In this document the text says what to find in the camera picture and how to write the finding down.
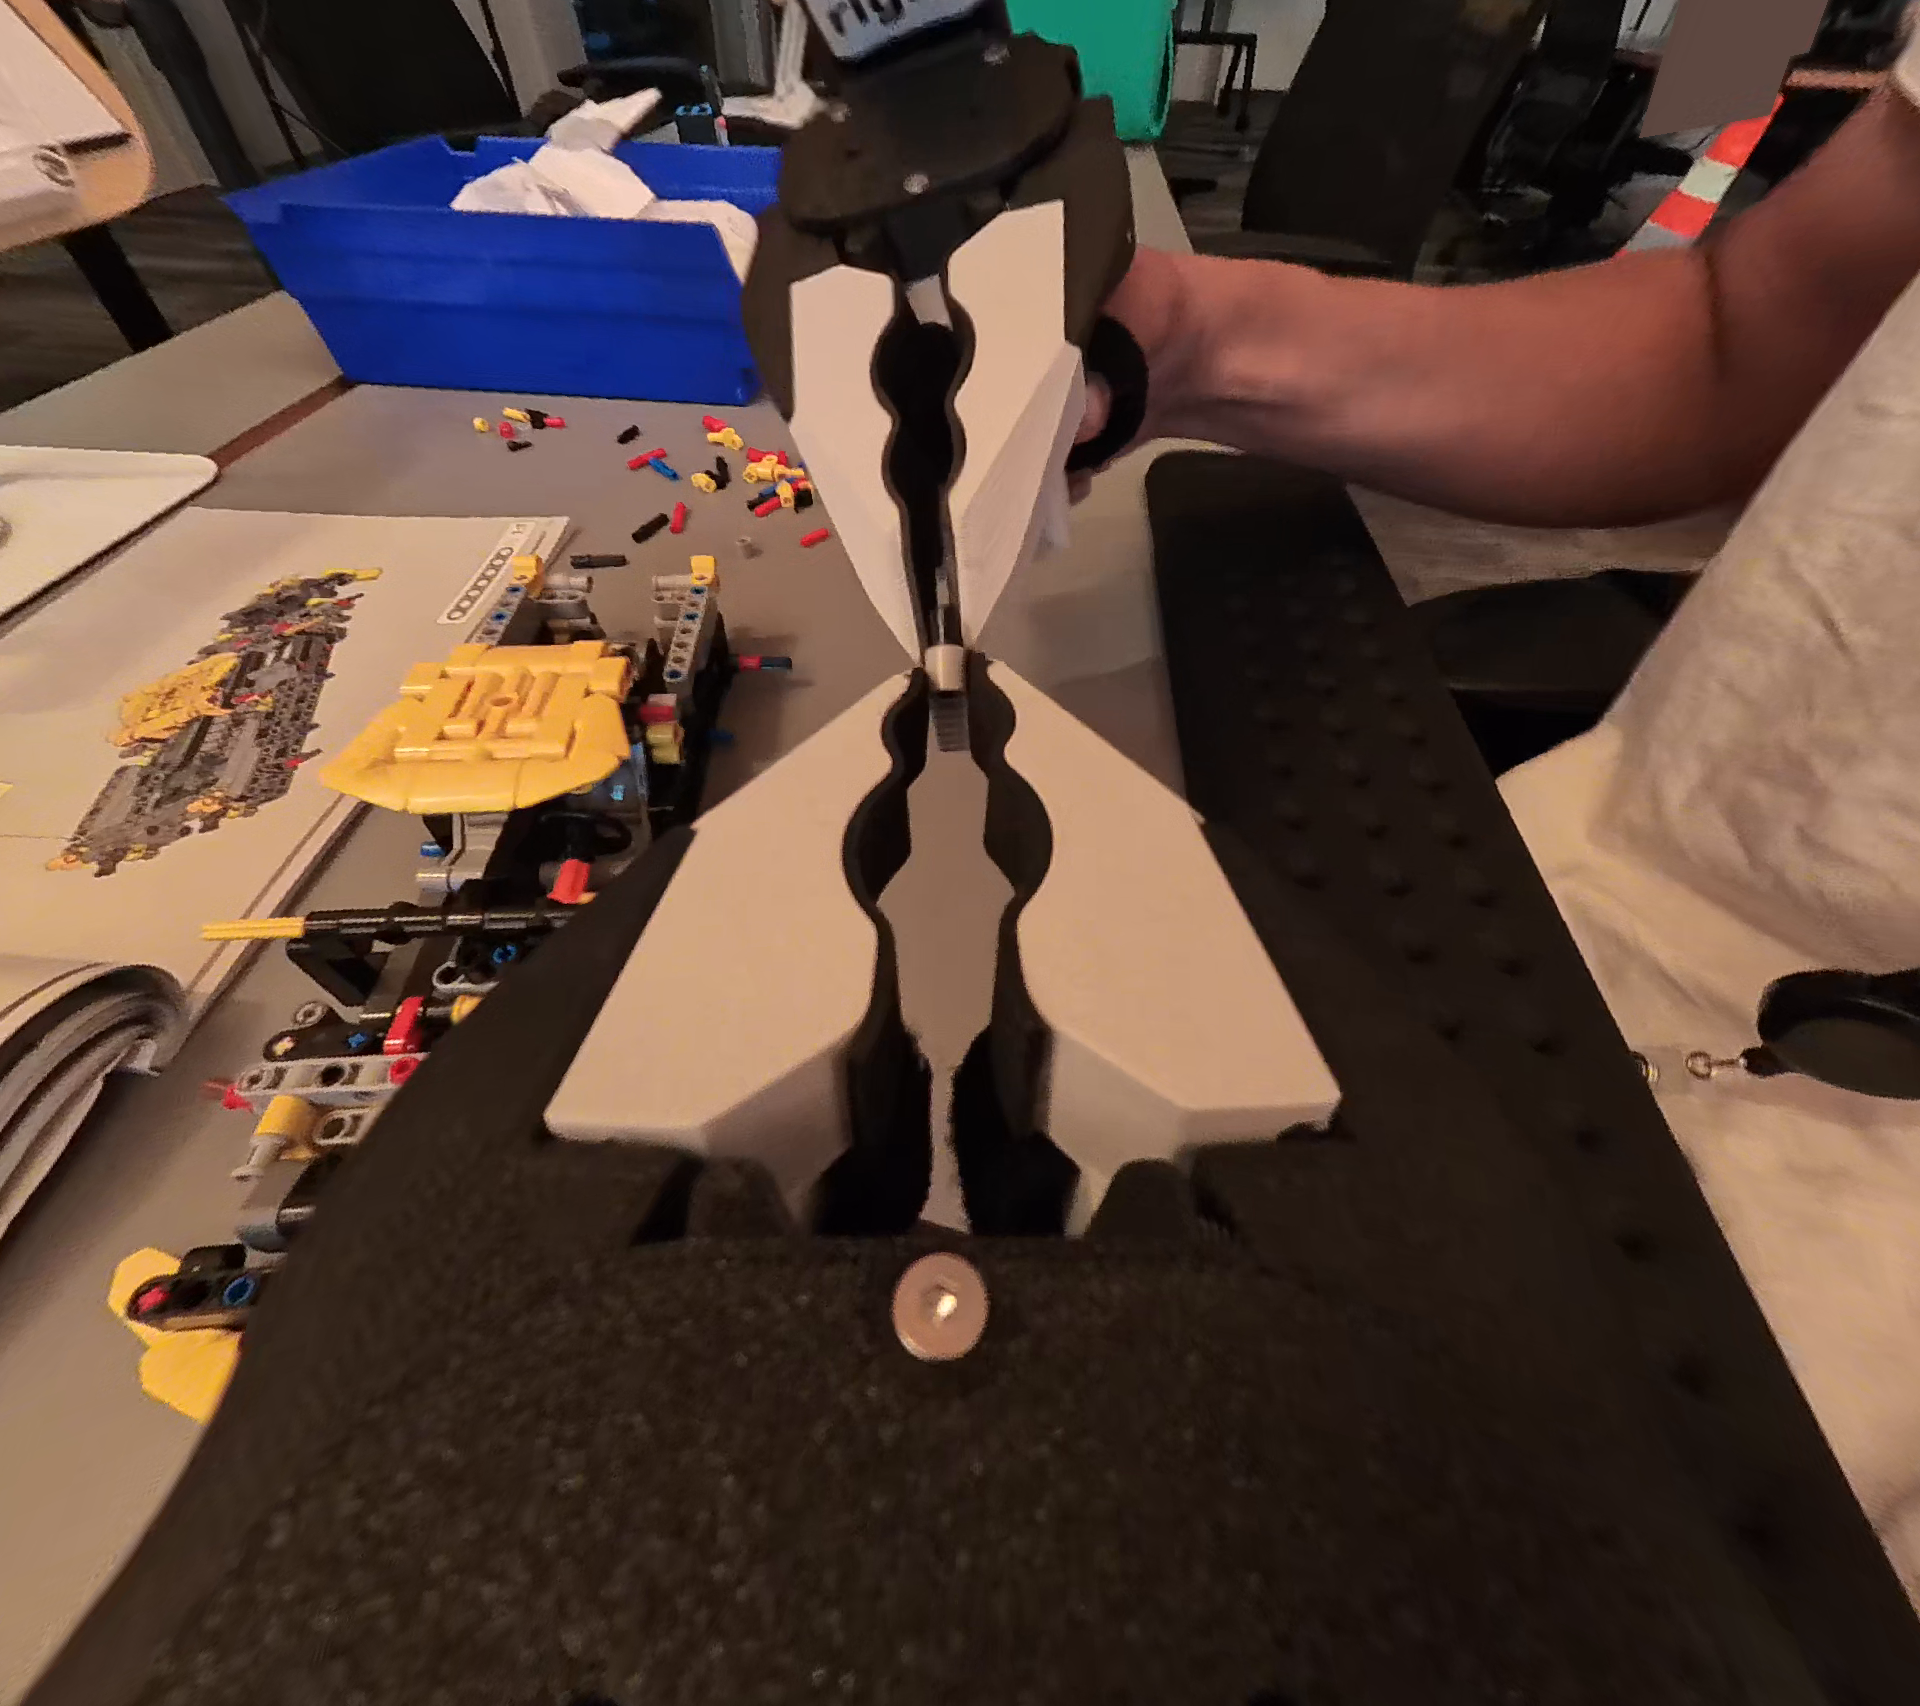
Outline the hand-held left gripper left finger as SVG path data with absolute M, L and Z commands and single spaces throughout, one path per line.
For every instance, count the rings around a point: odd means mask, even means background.
M 926 749 L 915 668 L 697 819 L 547 1104 L 555 1138 L 758 1165 L 827 1234 L 919 1222 L 932 1079 L 881 894 Z

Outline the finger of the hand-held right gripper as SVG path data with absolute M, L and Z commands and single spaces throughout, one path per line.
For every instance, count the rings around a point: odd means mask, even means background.
M 790 327 L 794 447 L 877 614 L 924 660 L 959 465 L 959 334 L 920 317 L 895 280 L 852 266 L 803 277 Z
M 1084 349 L 1066 332 L 1066 205 L 1009 208 L 942 272 L 967 366 L 951 407 L 963 454 L 944 493 L 964 647 L 1021 572 L 1068 544 L 1066 458 L 1087 415 Z

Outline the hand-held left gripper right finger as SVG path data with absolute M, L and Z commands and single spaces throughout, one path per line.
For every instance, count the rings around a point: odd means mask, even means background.
M 1188 802 L 973 654 L 982 848 L 1009 881 L 960 1065 L 975 1234 L 1082 1234 L 1135 1164 L 1188 1168 L 1339 1113 L 1341 1090 Z

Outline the person's right forearm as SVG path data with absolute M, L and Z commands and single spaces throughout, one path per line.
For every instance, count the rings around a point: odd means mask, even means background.
M 1916 102 L 1886 85 L 1688 248 L 1477 286 L 1220 260 L 1209 433 L 1522 527 L 1752 493 L 1916 280 Z

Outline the grey desk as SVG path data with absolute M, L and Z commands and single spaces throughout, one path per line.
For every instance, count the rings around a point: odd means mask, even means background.
M 491 394 L 351 385 L 307 413 L 232 442 L 211 501 L 228 510 L 352 515 L 564 514 L 581 550 L 603 552 L 657 507 L 643 476 L 618 471 L 614 433 L 648 429 L 673 458 L 699 438 L 689 406 L 539 396 L 568 426 L 541 447 L 487 447 L 468 415 Z M 986 645 L 1019 674 L 1181 786 L 1145 514 L 1151 450 L 1117 463 L 1073 507 L 1068 550 L 1038 563 L 1001 603 Z M 797 670 L 753 674 L 729 700 L 734 744 L 711 793 L 824 726 L 900 662 L 839 558 L 792 534 L 760 558 L 723 562 L 727 617 L 743 649 L 788 654 Z M 282 956 L 251 960 L 157 1075 L 112 1073 L 3 1251 L 3 1698 L 21 1701 L 109 1588 L 167 1501 L 200 1427 L 149 1398 L 138 1342 L 111 1309 L 118 1263 L 138 1250 L 183 1253 L 226 1240 L 242 1185 L 238 1112 L 205 1090 L 251 1065 L 309 997 Z

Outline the person's right hand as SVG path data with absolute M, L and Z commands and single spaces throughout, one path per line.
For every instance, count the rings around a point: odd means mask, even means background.
M 1239 418 L 1231 359 L 1241 343 L 1249 302 L 1259 302 L 1256 261 L 1235 256 L 1141 245 L 1102 315 L 1138 347 L 1145 397 L 1122 397 L 1107 373 L 1087 376 L 1084 415 L 1073 447 L 1095 458 L 1071 480 L 1084 489 L 1095 471 L 1153 442 L 1181 442 L 1256 452 L 1259 438 Z M 1117 428 L 1112 418 L 1137 410 Z

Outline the large scatter of coloured pins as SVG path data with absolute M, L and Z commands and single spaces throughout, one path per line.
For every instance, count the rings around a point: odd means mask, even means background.
M 785 446 L 760 446 L 731 420 L 707 413 L 697 444 L 673 450 L 641 423 L 614 432 L 628 474 L 650 478 L 660 492 L 657 506 L 630 530 L 630 542 L 702 536 L 719 542 L 724 531 L 754 537 L 764 550 L 794 546 L 800 552 L 835 539 L 822 493 L 803 458 Z

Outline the blue plastic bin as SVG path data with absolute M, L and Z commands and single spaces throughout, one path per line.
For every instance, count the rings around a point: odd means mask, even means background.
M 279 283 L 358 384 L 746 403 L 743 276 L 712 219 L 459 209 L 539 140 L 440 133 L 228 192 Z

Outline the crumpled white paper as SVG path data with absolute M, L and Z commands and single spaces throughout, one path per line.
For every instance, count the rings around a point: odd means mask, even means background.
M 466 182 L 451 208 L 708 227 L 734 277 L 745 282 L 758 244 L 756 219 L 745 208 L 723 198 L 665 195 L 614 153 L 658 103 L 658 85 L 583 102 L 548 126 L 530 159 L 513 159 Z

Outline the partly built toy car model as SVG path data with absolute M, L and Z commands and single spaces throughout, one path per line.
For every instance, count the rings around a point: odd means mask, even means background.
M 325 766 L 356 803 L 421 826 L 412 894 L 205 927 L 284 951 L 312 995 L 259 1059 L 209 1091 L 252 1122 L 228 1240 L 140 1247 L 115 1267 L 112 1314 L 142 1345 L 149 1400 L 213 1419 L 244 1330 L 320 1196 L 396 1094 L 665 831 L 695 821 L 723 704 L 790 654 L 739 649 L 716 559 L 650 581 L 650 632 L 594 617 L 601 558 L 527 578 L 484 640 L 421 662 Z

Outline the black office chair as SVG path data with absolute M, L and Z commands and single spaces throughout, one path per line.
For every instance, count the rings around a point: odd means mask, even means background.
M 1239 245 L 1407 276 L 1541 52 L 1604 76 L 1627 0 L 1330 0 L 1247 182 Z

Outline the black badge reel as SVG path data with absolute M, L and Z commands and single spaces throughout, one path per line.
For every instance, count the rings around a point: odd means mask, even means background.
M 1919 1102 L 1919 968 L 1868 973 L 1804 970 L 1760 995 L 1757 1039 L 1734 1053 L 1635 1050 L 1645 1081 L 1667 1069 L 1716 1077 L 1803 1077 L 1861 1098 Z

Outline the orange traffic cone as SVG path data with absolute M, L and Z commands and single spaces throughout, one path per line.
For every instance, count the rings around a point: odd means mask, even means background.
M 1720 126 L 1693 156 L 1680 182 L 1653 208 L 1621 254 L 1655 254 L 1693 248 L 1714 223 L 1726 193 L 1760 145 L 1786 93 L 1781 89 L 1757 116 Z

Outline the instruction sheet on stand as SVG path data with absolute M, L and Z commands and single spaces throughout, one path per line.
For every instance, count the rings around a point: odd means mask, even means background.
M 129 143 L 73 159 L 76 192 L 57 204 L 4 205 L 7 254 L 71 239 L 111 237 L 111 221 L 155 182 L 147 133 L 107 65 L 46 0 L 3 0 L 46 40 L 94 97 L 132 133 Z M 217 478 L 211 458 L 93 447 L 3 447 L 3 614 L 138 536 Z

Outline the printed instruction sheet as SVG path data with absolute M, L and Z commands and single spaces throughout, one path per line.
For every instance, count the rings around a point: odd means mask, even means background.
M 3 204 L 57 205 L 79 190 L 76 158 L 131 140 L 57 48 L 3 1 Z

